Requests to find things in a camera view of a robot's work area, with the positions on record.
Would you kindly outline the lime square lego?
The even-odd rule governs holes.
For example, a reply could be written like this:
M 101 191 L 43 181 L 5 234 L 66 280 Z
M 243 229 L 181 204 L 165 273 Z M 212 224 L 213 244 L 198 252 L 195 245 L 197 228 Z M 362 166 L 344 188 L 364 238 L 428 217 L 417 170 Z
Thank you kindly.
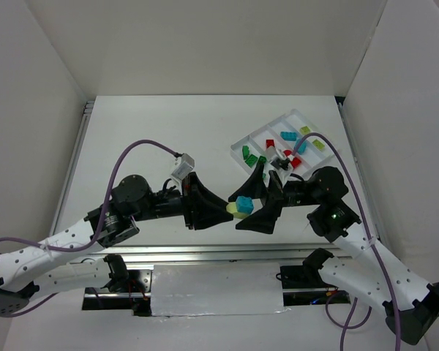
M 302 135 L 308 135 L 312 130 L 308 126 L 303 126 L 299 131 Z

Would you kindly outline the lime 2x2 lego plate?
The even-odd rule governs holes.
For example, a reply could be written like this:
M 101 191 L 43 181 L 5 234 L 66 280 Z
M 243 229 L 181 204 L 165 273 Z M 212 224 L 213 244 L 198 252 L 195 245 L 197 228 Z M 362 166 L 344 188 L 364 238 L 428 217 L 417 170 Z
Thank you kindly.
M 318 139 L 315 139 L 312 141 L 312 144 L 320 151 L 325 149 L 325 144 L 319 141 Z

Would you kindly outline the pale yellow lego brick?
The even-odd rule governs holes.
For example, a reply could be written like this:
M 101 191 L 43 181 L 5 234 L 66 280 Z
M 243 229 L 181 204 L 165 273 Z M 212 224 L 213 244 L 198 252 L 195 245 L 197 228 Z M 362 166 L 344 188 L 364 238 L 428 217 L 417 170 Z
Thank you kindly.
M 226 206 L 226 211 L 235 219 L 245 219 L 249 216 L 247 213 L 240 212 L 235 203 L 228 203 Z

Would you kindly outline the green sloped lego brick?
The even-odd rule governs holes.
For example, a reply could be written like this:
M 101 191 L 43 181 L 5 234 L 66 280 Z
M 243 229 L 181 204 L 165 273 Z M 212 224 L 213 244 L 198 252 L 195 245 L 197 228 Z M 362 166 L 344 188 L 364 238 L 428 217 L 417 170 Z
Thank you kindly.
M 243 159 L 247 160 L 247 158 L 250 156 L 249 146 L 247 146 L 247 145 L 242 146 L 241 153 L 242 153 Z

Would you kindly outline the red 2x4 lego brick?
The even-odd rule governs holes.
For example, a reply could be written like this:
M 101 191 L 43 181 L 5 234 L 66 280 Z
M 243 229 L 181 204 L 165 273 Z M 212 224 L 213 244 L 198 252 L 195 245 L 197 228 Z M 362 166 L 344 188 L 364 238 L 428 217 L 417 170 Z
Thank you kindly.
M 296 169 L 301 163 L 302 161 L 298 157 L 293 158 L 293 160 L 291 161 L 294 169 Z

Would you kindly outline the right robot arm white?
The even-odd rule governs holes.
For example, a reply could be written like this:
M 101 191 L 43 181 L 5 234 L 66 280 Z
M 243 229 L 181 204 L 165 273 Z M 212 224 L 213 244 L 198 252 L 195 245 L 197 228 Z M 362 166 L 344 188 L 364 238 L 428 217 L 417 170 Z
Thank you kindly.
M 385 316 L 389 329 L 410 345 L 416 345 L 439 317 L 439 282 L 418 276 L 376 237 L 369 238 L 360 217 L 343 197 L 348 193 L 336 167 L 317 169 L 309 179 L 282 183 L 275 171 L 263 177 L 255 168 L 246 182 L 228 199 L 259 199 L 262 208 L 236 225 L 238 230 L 271 234 L 285 207 L 315 205 L 307 219 L 316 235 L 325 238 L 368 269 L 362 274 L 324 249 L 315 250 L 305 264 L 318 278 L 350 293 Z

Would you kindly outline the cyan oval lego brick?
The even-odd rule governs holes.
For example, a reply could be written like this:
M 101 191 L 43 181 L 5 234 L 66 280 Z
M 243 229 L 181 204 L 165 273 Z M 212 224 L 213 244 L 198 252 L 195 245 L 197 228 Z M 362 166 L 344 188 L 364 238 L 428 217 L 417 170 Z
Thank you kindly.
M 297 140 L 295 146 L 299 146 L 297 148 L 297 154 L 302 155 L 307 149 L 307 141 L 301 142 L 300 140 Z

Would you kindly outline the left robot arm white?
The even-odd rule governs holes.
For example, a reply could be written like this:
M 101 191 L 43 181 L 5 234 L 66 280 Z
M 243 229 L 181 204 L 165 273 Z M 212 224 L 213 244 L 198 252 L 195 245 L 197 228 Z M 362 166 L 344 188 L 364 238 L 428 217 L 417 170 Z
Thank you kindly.
M 101 252 L 137 235 L 137 222 L 183 216 L 187 228 L 204 230 L 233 219 L 227 202 L 191 172 L 180 189 L 153 192 L 141 175 L 129 175 L 110 192 L 107 206 L 36 246 L 0 254 L 0 317 L 16 317 L 36 298 L 79 287 L 117 292 L 130 283 L 123 258 Z

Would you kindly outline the cyan 2x4 lego plate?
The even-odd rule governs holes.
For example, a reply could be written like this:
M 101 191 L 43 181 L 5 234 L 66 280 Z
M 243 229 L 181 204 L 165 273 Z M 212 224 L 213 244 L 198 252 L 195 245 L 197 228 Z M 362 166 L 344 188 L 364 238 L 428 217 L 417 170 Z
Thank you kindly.
M 298 139 L 298 135 L 295 132 L 282 131 L 282 132 L 280 132 L 279 135 L 285 141 L 294 142 L 294 141 L 297 141 L 297 139 Z

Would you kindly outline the cyan small lego brick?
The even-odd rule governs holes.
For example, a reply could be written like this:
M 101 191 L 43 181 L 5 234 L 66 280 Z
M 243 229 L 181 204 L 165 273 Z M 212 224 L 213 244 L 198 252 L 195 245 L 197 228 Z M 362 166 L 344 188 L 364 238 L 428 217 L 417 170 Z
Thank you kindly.
M 240 214 L 250 215 L 254 211 L 254 203 L 251 197 L 238 196 L 236 198 L 236 209 Z

